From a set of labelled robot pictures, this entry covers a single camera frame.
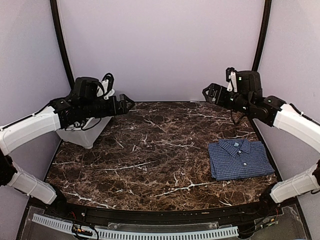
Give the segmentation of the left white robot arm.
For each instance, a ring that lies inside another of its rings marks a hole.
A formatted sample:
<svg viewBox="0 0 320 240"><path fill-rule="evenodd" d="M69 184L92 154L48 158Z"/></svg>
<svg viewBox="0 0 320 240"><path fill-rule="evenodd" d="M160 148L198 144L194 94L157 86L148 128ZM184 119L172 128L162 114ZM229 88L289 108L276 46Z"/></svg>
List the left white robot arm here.
<svg viewBox="0 0 320 240"><path fill-rule="evenodd" d="M42 110L0 128L0 184L12 187L47 205L60 218L67 218L70 206L56 189L23 170L10 154L24 144L45 134L65 129L89 118L102 119L127 114L135 102L125 94L104 99L72 101L67 98L51 100Z"/></svg>

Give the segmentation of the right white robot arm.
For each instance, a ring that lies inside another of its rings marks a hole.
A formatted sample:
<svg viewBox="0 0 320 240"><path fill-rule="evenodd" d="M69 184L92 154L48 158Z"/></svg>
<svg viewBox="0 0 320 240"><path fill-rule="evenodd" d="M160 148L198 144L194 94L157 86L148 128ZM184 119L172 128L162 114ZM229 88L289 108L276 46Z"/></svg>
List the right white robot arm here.
<svg viewBox="0 0 320 240"><path fill-rule="evenodd" d="M261 77L257 71L226 69L228 86L211 83L202 90L206 102L228 110L241 112L251 119L258 119L270 127L301 140L317 152L320 150L320 124L299 111L292 103L270 95L263 96ZM266 217L280 204L305 193L320 191L320 164L287 180L272 184L260 196L255 213Z"/></svg>

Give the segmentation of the white plastic bin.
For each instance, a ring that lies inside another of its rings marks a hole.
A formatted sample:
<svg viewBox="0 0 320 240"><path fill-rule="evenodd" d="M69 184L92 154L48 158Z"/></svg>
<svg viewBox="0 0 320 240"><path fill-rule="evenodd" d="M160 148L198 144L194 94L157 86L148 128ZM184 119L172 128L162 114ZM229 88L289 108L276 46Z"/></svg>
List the white plastic bin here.
<svg viewBox="0 0 320 240"><path fill-rule="evenodd" d="M56 133L65 142L91 149L111 119L112 116L101 119L91 117L85 121L83 128L72 126L67 129L59 129Z"/></svg>

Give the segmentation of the blue checked long sleeve shirt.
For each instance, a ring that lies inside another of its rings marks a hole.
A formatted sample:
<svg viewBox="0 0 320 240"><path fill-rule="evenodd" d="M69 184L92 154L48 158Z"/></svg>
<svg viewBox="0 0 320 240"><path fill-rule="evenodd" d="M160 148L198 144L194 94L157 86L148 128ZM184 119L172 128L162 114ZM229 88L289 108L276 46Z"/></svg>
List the blue checked long sleeve shirt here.
<svg viewBox="0 0 320 240"><path fill-rule="evenodd" d="M275 172L261 141L219 139L208 144L208 153L211 177L217 181L261 177Z"/></svg>

